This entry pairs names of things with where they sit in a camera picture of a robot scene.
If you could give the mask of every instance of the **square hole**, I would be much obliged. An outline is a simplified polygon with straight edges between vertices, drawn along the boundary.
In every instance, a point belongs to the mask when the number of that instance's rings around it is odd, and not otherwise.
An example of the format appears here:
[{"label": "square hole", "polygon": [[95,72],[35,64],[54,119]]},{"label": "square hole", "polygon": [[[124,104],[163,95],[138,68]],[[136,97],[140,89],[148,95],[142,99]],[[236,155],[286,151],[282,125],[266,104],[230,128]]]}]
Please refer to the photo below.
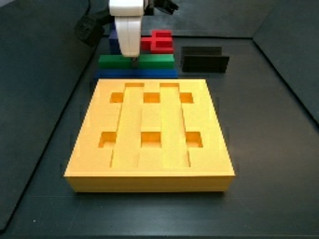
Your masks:
[{"label": "square hole", "polygon": [[146,103],[159,103],[160,102],[160,93],[159,92],[146,92],[143,96],[143,101]]},{"label": "square hole", "polygon": [[192,104],[195,102],[194,101],[194,95],[191,93],[187,93],[187,92],[180,93],[179,98],[180,98],[182,103]]},{"label": "square hole", "polygon": [[123,92],[112,92],[110,103],[123,103],[124,94]]},{"label": "square hole", "polygon": [[99,148],[112,148],[116,142],[116,132],[103,132],[99,142]]},{"label": "square hole", "polygon": [[186,143],[188,148],[203,148],[200,132],[186,132]]},{"label": "square hole", "polygon": [[142,132],[140,146],[143,148],[160,148],[160,132]]}]

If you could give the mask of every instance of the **stacked blocks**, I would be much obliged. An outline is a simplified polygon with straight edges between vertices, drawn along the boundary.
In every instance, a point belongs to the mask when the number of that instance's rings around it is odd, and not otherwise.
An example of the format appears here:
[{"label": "stacked blocks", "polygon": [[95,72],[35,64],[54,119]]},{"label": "stacked blocks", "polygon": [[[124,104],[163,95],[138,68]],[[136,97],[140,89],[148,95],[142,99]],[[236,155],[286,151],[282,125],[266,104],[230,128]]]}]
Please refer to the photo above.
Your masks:
[{"label": "stacked blocks", "polygon": [[182,47],[183,72],[224,73],[230,56],[222,55],[222,47]]},{"label": "stacked blocks", "polygon": [[224,191],[234,177],[206,80],[99,81],[66,169],[75,191]]},{"label": "stacked blocks", "polygon": [[102,55],[99,78],[179,78],[172,54],[140,55],[139,68],[132,68],[131,59],[122,55]]},{"label": "stacked blocks", "polygon": [[132,59],[122,56],[115,24],[111,24],[110,31],[111,55],[100,56],[100,70],[95,75],[95,81],[99,78],[179,78],[171,31],[156,30],[152,32],[152,37],[142,39],[140,48],[151,50],[152,54],[142,54],[135,66]]},{"label": "stacked blocks", "polygon": [[174,54],[172,31],[154,30],[151,37],[142,38],[140,48],[152,54]]}]

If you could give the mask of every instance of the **blue block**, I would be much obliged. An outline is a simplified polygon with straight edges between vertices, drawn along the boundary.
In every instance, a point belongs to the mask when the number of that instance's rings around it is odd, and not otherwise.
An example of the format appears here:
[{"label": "blue block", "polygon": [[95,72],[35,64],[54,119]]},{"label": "blue block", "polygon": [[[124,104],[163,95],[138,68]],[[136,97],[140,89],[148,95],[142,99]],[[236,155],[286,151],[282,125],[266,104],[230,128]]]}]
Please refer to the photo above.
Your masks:
[{"label": "blue block", "polygon": [[111,55],[122,55],[120,45],[110,45]]},{"label": "blue block", "polygon": [[175,69],[102,69],[95,74],[99,78],[179,78]]},{"label": "blue block", "polygon": [[110,24],[110,31],[116,30],[115,22]]},{"label": "blue block", "polygon": [[108,36],[108,44],[110,45],[119,45],[119,38],[116,30],[112,30]]}]

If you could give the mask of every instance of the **black wall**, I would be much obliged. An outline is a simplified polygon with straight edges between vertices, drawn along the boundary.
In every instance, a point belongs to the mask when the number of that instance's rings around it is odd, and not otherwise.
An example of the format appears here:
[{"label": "black wall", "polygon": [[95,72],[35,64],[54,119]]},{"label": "black wall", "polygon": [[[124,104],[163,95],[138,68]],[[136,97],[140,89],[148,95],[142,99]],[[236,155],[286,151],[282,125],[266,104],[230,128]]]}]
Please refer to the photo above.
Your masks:
[{"label": "black wall", "polygon": [[319,122],[318,9],[318,0],[280,0],[254,41]]}]

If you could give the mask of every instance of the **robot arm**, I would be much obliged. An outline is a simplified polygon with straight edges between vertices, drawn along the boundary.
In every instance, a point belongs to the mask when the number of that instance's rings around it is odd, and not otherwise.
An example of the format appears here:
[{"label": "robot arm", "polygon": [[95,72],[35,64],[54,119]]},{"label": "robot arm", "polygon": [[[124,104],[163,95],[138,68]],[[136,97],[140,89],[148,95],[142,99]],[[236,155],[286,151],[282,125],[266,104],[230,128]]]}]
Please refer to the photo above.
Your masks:
[{"label": "robot arm", "polygon": [[110,0],[110,14],[115,17],[122,55],[140,55],[140,27],[148,0]]},{"label": "robot arm", "polygon": [[154,15],[154,7],[170,15],[179,9],[171,0],[110,0],[104,11],[84,14],[76,24],[75,34],[94,47],[103,37],[103,26],[115,22],[122,54],[136,59],[140,55],[142,17],[144,14]]}]

